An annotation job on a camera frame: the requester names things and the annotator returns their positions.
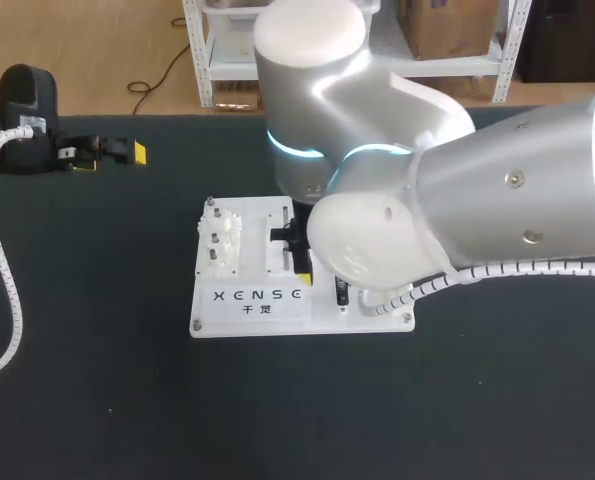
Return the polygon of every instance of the wooden floor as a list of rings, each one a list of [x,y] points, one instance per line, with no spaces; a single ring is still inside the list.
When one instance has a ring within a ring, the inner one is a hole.
[[[28,63],[53,73],[62,115],[129,114],[138,96],[126,84],[154,84],[188,43],[181,0],[0,0],[0,76]],[[491,79],[431,80],[467,106],[486,105]],[[584,98],[595,84],[512,85],[511,105]],[[210,113],[199,106],[190,53],[143,104],[143,114]]]

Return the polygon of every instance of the glowing blue ring light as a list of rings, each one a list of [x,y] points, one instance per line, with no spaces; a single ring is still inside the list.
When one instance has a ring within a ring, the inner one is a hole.
[[[351,155],[354,155],[359,152],[366,152],[369,150],[381,150],[384,152],[390,152],[393,155],[408,155],[412,153],[410,150],[404,147],[399,147],[397,145],[389,145],[387,143],[369,143],[367,145],[361,145],[360,147],[353,148],[348,154],[344,157],[346,160]]]
[[[279,143],[277,139],[270,134],[270,132],[268,132],[268,138],[279,150],[286,152],[289,155],[302,158],[322,158],[324,156],[323,153],[318,152],[317,150],[297,150],[295,148],[287,147],[286,145]]]

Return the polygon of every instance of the white joint cap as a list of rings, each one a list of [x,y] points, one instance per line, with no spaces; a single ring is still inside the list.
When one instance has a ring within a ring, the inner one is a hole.
[[[351,0],[275,0],[255,22],[255,48],[294,68],[326,65],[361,48],[366,22]]]

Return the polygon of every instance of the screw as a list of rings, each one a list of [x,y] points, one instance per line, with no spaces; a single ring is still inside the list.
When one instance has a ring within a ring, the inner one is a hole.
[[[524,232],[524,242],[529,245],[537,245],[544,239],[544,234],[541,232],[535,232],[534,230],[526,230]]]
[[[510,188],[519,188],[524,184],[524,174],[519,170],[513,170],[506,175],[506,185]]]

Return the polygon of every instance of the black cabinet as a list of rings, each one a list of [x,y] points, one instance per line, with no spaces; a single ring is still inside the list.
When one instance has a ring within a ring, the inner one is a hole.
[[[595,0],[533,0],[517,70],[526,83],[595,82]]]

